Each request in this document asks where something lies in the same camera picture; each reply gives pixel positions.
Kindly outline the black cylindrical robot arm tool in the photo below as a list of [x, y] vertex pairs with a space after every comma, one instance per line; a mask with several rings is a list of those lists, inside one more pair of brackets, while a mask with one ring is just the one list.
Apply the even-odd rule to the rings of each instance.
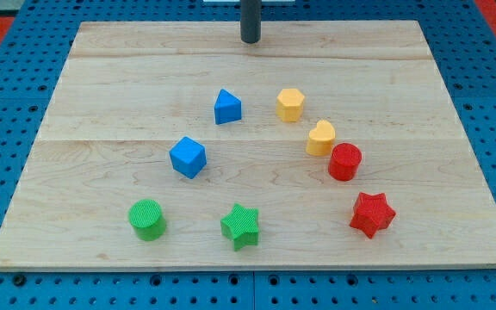
[[254, 44], [261, 37], [261, 0], [240, 0], [240, 38]]

